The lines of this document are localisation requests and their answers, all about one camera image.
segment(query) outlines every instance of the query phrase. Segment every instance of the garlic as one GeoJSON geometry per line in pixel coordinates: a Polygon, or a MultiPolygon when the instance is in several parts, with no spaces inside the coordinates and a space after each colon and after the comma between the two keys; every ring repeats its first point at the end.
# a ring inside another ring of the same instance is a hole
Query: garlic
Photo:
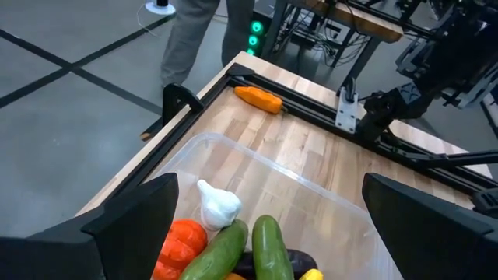
{"type": "Polygon", "coordinates": [[[201,193],[201,223],[212,231],[229,226],[242,209],[242,202],[231,191],[212,187],[204,180],[197,182],[201,193]]]}

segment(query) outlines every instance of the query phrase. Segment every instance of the purple eggplant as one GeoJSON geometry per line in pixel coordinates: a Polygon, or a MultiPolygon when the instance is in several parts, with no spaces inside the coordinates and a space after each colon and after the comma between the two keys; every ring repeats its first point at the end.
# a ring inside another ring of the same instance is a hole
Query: purple eggplant
{"type": "MultiPolygon", "coordinates": [[[[290,249],[287,249],[287,254],[289,255],[290,264],[293,267],[294,279],[301,278],[301,276],[312,268],[318,268],[317,262],[309,254],[290,249]]],[[[252,251],[244,252],[242,256],[240,256],[239,262],[232,272],[247,280],[256,279],[252,251]]]]}

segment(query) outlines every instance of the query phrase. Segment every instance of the plastic bin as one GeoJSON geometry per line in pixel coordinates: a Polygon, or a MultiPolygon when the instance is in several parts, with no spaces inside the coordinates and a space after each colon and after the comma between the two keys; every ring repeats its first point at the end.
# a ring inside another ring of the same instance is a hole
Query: plastic bin
{"type": "Polygon", "coordinates": [[[223,135],[195,136],[157,176],[167,172],[178,175],[175,219],[200,221],[196,182],[203,179],[242,201],[248,250],[255,220],[269,214],[286,246],[310,254],[325,279],[399,278],[367,212],[223,135]]]}

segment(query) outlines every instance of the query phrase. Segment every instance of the person's leg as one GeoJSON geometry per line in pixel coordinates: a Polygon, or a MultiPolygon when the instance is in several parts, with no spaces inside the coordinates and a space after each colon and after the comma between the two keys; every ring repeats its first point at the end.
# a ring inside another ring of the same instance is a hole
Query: person's leg
{"type": "Polygon", "coordinates": [[[226,66],[240,51],[247,50],[254,0],[226,0],[228,25],[223,38],[221,61],[226,66]]]}
{"type": "Polygon", "coordinates": [[[192,69],[219,0],[180,0],[161,63],[163,86],[181,84],[192,69]]]}

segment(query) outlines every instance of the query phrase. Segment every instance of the concrete floor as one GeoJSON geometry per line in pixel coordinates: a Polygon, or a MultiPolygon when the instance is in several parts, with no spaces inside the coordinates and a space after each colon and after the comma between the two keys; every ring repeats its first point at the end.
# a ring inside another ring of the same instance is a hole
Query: concrete floor
{"type": "MultiPolygon", "coordinates": [[[[142,3],[131,0],[4,0],[0,28],[69,62],[139,30],[135,14],[142,3]]],[[[226,14],[224,2],[219,14],[226,14]]],[[[143,24],[159,17],[140,12],[143,24]]],[[[414,22],[434,23],[421,6],[414,22]]],[[[221,34],[226,25],[213,20],[185,86],[198,92],[221,68],[221,34]]],[[[86,71],[130,92],[143,103],[160,104],[159,66],[170,23],[84,66],[86,71]]],[[[409,44],[382,44],[358,79],[360,94],[390,89],[408,79],[395,71],[394,58],[409,44]]],[[[295,70],[296,46],[279,61],[295,70]]],[[[313,54],[306,54],[300,73],[313,54]]],[[[0,39],[0,99],[60,69],[0,39]]],[[[330,71],[321,62],[311,77],[336,89],[352,63],[330,71]]],[[[143,147],[139,133],[158,115],[72,73],[0,108],[0,234],[29,236],[72,217],[143,147]]],[[[457,110],[435,102],[422,120],[410,121],[431,134],[470,151],[497,147],[480,107],[457,110]],[[450,129],[448,124],[459,127],[450,129]]],[[[492,166],[498,177],[498,168],[492,166]]]]}

